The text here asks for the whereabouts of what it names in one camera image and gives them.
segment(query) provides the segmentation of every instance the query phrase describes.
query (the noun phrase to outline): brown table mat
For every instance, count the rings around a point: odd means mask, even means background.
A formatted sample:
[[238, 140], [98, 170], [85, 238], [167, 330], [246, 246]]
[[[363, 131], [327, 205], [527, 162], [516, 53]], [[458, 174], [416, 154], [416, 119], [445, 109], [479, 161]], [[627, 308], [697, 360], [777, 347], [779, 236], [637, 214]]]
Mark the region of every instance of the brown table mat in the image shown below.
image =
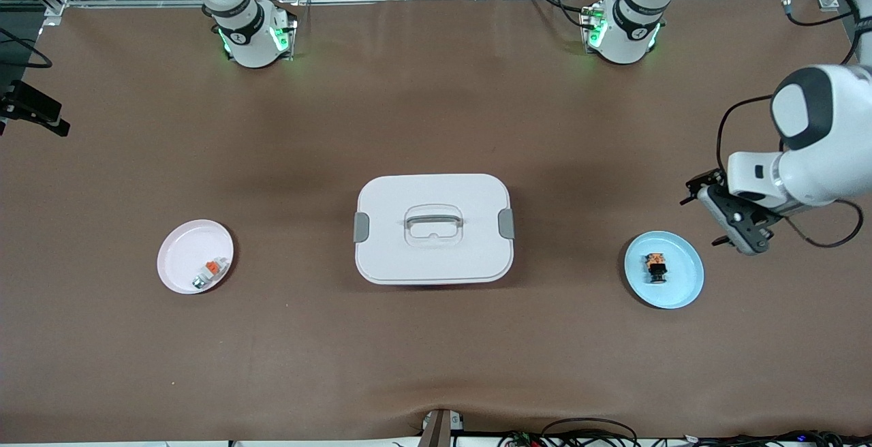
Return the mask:
[[[197, 9], [70, 9], [46, 30], [55, 66], [27, 80], [72, 132], [16, 122], [2, 139], [0, 440], [409, 435], [432, 407], [468, 429], [869, 430], [872, 232], [822, 251], [779, 224], [747, 258], [678, 204], [714, 166], [725, 109], [840, 60], [840, 25], [794, 27], [778, 0], [676, 0], [651, 56], [617, 66], [541, 2], [299, 12], [296, 59], [264, 70], [227, 62]], [[737, 111], [724, 142], [776, 149], [766, 105]], [[508, 276], [367, 283], [359, 189], [442, 172], [510, 188]], [[797, 220], [835, 240], [852, 217]], [[155, 255], [196, 218], [231, 229], [236, 266], [181, 296]], [[624, 288], [622, 248], [646, 230], [697, 247], [694, 304]]]

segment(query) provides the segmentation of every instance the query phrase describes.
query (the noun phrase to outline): white storage box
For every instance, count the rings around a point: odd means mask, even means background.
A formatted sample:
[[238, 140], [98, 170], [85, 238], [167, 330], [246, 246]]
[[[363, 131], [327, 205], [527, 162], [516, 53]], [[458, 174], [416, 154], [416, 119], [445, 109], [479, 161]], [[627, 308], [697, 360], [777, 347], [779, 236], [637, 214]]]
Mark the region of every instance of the white storage box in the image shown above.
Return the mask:
[[381, 285], [493, 282], [514, 258], [508, 190], [489, 174], [383, 176], [360, 190], [355, 261]]

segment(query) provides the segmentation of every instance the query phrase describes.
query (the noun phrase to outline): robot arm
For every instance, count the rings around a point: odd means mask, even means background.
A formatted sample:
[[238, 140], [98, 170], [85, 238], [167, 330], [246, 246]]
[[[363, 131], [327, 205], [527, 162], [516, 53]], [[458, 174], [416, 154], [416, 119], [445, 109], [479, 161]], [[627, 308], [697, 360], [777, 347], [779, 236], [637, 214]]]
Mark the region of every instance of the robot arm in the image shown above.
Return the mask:
[[654, 45], [666, 6], [671, 0], [601, 0], [585, 20], [585, 44], [616, 64], [632, 64]]
[[783, 217], [872, 192], [872, 44], [862, 28], [872, 0], [851, 0], [860, 16], [860, 65], [811, 65], [788, 75], [770, 100], [786, 152], [737, 152], [726, 173], [690, 180], [731, 243], [747, 255], [769, 248]]
[[264, 67], [290, 55], [296, 17], [269, 0], [203, 0], [218, 24], [228, 55], [245, 67]]

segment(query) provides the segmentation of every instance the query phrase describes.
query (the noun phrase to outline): small object on plate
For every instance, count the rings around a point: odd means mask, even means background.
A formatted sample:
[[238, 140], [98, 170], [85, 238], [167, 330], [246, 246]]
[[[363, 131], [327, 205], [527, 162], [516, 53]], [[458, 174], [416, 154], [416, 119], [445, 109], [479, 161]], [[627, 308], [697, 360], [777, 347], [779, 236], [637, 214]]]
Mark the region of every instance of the small object on plate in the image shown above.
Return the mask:
[[[651, 285], [648, 255], [669, 258], [669, 280]], [[690, 304], [703, 290], [703, 262], [684, 239], [671, 232], [654, 230], [634, 239], [623, 257], [627, 283], [644, 302], [663, 309], [678, 309]]]
[[[204, 263], [218, 267], [214, 274]], [[233, 238], [220, 223], [194, 220], [175, 228], [158, 251], [158, 276], [179, 294], [199, 294], [214, 288], [233, 264]]]
[[207, 283], [217, 279], [218, 276], [223, 274], [224, 270], [227, 270], [227, 267], [229, 266], [230, 262], [228, 262], [227, 258], [215, 258], [200, 268], [200, 274], [194, 277], [193, 282], [191, 283], [196, 288], [202, 289]]
[[666, 258], [662, 253], [648, 253], [645, 257], [645, 266], [651, 274], [651, 283], [666, 283]]

